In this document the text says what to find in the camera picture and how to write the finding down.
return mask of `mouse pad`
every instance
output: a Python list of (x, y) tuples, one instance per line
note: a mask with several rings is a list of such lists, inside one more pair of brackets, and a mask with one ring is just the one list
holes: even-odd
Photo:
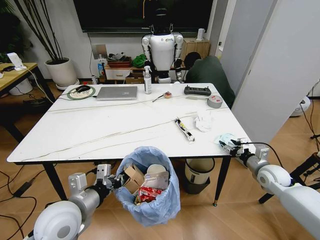
[(75, 87), (71, 89), (66, 96), (72, 100), (86, 99), (94, 95), (96, 92), (96, 90), (92, 86), (89, 86), (89, 87), (90, 87), (89, 90), (83, 91), (83, 92), (76, 92), (76, 87)]

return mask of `silver laptop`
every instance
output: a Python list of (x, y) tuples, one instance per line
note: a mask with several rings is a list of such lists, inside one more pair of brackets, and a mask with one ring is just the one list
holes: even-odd
[(101, 87), (96, 99), (105, 100), (136, 100), (137, 86), (103, 86)]

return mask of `black screen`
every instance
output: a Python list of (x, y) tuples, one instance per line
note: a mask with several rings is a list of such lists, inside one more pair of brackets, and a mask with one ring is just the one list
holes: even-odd
[(147, 33), (154, 9), (167, 9), (174, 32), (207, 30), (213, 0), (73, 0), (83, 32)]

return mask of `remote controller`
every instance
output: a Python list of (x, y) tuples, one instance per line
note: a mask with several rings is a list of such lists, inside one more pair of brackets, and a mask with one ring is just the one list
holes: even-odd
[(200, 88), (200, 87), (190, 87), (187, 85), (184, 88), (184, 94), (198, 94), (198, 95), (210, 96), (211, 91), (210, 91), (209, 87)]

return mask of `marble tabletop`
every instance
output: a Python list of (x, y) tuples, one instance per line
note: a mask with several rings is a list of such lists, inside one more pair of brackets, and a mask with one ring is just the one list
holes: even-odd
[[(96, 89), (128, 86), (91, 85)], [(97, 101), (94, 97), (64, 100), (60, 96), (23, 141), (7, 158), (8, 162), (52, 162), (123, 159), (140, 146), (153, 146), (168, 157), (225, 156), (215, 143), (217, 136), (231, 133), (237, 138), (247, 134), (224, 102), (221, 108), (211, 108), (203, 99), (186, 99), (186, 84), (153, 84), (152, 93), (145, 94), (143, 84), (137, 86), (136, 100)], [(211, 83), (192, 83), (190, 87), (209, 87), (219, 95)], [(69, 86), (67, 93), (76, 85)], [(154, 99), (164, 92), (172, 98)], [(196, 128), (197, 112), (208, 111), (213, 117), (212, 129), (201, 132)], [(194, 135), (189, 141), (174, 123), (179, 117)]]

